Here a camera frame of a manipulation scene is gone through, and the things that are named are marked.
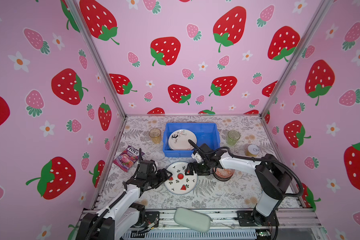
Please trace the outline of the cream floral plate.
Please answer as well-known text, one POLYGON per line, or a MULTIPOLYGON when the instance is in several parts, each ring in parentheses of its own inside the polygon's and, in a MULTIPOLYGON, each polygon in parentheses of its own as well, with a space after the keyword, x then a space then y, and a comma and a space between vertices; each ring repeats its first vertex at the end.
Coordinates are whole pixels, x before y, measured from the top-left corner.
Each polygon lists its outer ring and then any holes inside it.
POLYGON ((189 143, 189 140, 196 144, 196 135, 190 130, 180 129, 170 134, 168 145, 173 151, 190 151, 193 150, 194 147, 189 143))

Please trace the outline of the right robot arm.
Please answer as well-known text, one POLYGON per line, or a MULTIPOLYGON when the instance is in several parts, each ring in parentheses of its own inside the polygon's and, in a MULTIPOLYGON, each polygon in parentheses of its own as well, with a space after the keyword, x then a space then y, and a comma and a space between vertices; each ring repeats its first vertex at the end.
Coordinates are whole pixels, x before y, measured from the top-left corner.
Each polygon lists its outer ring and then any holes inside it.
POLYGON ((186 167, 186 175, 208 176, 213 169, 232 169, 257 176, 262 195, 251 213, 250 221, 258 226, 265 226, 271 221, 271 215, 284 198, 297 198, 304 193, 299 177, 274 155, 266 154, 261 158, 238 156, 228 147, 212 150, 206 144, 198 147, 193 141, 188 142, 194 147, 192 158, 195 161, 186 167))

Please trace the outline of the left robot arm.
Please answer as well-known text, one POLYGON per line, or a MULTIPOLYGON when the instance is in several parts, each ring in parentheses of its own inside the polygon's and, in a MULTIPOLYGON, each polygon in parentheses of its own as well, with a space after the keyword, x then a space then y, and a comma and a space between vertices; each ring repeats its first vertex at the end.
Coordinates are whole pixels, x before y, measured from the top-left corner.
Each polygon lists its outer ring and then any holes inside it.
POLYGON ((133 225, 144 220, 145 207, 136 201, 146 191, 157 189, 172 177, 157 169, 153 160, 141 161, 133 176, 123 182, 124 190, 105 208, 86 214, 79 226, 77 240, 118 240, 133 225))

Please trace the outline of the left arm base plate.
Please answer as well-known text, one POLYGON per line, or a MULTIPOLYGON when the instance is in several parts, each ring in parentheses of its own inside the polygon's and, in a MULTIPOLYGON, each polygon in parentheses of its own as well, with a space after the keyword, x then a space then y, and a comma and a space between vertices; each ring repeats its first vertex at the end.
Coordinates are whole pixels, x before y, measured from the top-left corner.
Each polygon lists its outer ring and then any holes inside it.
POLYGON ((160 212, 157 211, 148 211, 139 213, 139 219, 136 224, 133 225, 133 228, 145 228, 150 224, 154 224, 154 227, 159 226, 160 212))

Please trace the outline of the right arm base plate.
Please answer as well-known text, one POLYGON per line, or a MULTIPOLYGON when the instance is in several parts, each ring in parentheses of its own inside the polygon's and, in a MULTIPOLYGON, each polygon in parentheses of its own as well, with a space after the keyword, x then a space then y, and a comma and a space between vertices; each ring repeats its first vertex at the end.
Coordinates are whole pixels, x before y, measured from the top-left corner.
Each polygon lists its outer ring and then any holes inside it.
POLYGON ((252 211, 237 211, 237 220, 241 227, 278 227, 280 225, 275 211, 272 211, 267 217, 258 213, 255 209, 252 211))

